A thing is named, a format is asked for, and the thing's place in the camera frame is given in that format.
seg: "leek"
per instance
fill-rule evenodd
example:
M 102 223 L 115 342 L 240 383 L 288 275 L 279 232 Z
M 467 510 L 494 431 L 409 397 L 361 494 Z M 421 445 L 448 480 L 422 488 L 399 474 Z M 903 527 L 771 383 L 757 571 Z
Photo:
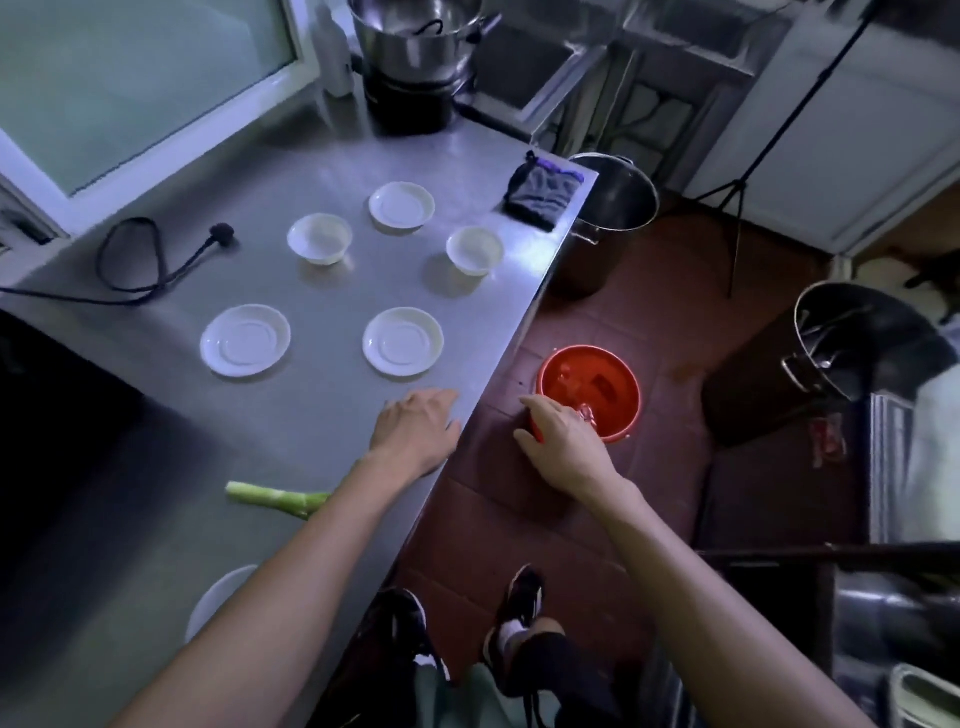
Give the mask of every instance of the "leek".
M 330 497 L 330 493 L 290 493 L 235 480 L 227 484 L 227 495 L 237 502 L 274 508 L 305 521 Z

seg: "shoe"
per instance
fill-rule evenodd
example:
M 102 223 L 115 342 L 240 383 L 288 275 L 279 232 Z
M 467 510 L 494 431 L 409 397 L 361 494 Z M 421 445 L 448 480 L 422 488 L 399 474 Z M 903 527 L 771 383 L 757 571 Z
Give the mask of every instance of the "shoe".
M 417 595 L 409 589 L 392 588 L 377 595 L 379 621 L 384 638 L 393 646 L 401 659 L 409 659 L 418 665 L 442 666 L 446 680 L 450 671 L 437 655 L 426 631 L 426 610 Z
M 543 577 L 527 564 L 511 580 L 507 594 L 496 611 L 496 626 L 483 643 L 483 661 L 499 682 L 504 676 L 503 653 L 500 651 L 500 630 L 507 622 L 517 621 L 522 629 L 530 629 L 543 610 Z

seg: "plastic bottle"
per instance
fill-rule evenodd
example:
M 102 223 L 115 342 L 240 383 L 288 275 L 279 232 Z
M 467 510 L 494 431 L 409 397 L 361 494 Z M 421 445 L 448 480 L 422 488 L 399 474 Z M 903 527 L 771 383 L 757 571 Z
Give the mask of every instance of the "plastic bottle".
M 333 19 L 326 0 L 319 0 L 314 16 L 313 46 L 320 62 L 320 84 L 331 96 L 349 96 L 353 93 L 353 69 L 347 34 Z

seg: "metal stand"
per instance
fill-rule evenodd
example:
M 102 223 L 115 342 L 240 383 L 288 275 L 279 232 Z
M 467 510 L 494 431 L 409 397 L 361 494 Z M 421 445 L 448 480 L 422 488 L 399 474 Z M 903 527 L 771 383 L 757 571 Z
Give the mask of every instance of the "metal stand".
M 837 54 L 836 58 L 833 59 L 833 62 L 824 69 L 824 71 L 817 77 L 817 83 L 814 84 L 810 90 L 806 93 L 802 101 L 797 105 L 793 112 L 787 117 L 787 120 L 783 122 L 777 133 L 773 135 L 773 138 L 767 142 L 767 145 L 763 148 L 763 151 L 754 159 L 754 163 L 751 164 L 747 171 L 744 172 L 739 178 L 733 180 L 733 182 L 727 182 L 716 189 L 711 189 L 710 192 L 705 192 L 699 197 L 693 198 L 693 202 L 702 203 L 709 197 L 717 194 L 718 192 L 724 192 L 729 190 L 727 196 L 723 199 L 723 202 L 720 203 L 718 207 L 713 209 L 723 212 L 727 209 L 733 198 L 739 195 L 739 201 L 736 206 L 736 230 L 735 235 L 731 238 L 728 234 L 727 237 L 727 246 L 730 249 L 731 265 L 730 265 L 730 285 L 727 290 L 727 298 L 733 297 L 733 281 L 736 276 L 736 262 L 740 256 L 740 235 L 743 232 L 743 200 L 744 196 L 747 194 L 747 186 L 750 182 L 750 177 L 754 174 L 758 166 L 763 163 L 767 156 L 774 150 L 774 147 L 780 143 L 780 140 L 783 139 L 783 135 L 786 134 L 787 130 L 793 126 L 794 122 L 797 121 L 797 118 L 804 112 L 804 109 L 813 101 L 813 97 L 817 95 L 821 88 L 824 87 L 824 84 L 829 81 L 830 76 L 833 75 L 833 72 L 837 69 L 837 66 L 843 61 L 847 54 L 851 51 L 853 46 L 856 44 L 860 37 L 867 30 L 867 27 L 876 19 L 876 16 L 886 5 L 888 0 L 875 0 L 873 4 L 863 13 L 860 18 L 860 25 L 857 27 L 856 31 L 850 37 L 850 40 L 847 41 L 847 44 L 843 47 L 840 53 Z M 670 214 L 682 214 L 677 213 L 666 213 L 666 216 Z

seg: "window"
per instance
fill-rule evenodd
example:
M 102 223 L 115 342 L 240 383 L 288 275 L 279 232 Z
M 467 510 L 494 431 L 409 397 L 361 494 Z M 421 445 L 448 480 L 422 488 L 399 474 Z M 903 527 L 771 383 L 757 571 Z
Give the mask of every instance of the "window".
M 4 0 L 0 180 L 79 235 L 316 79 L 305 0 Z

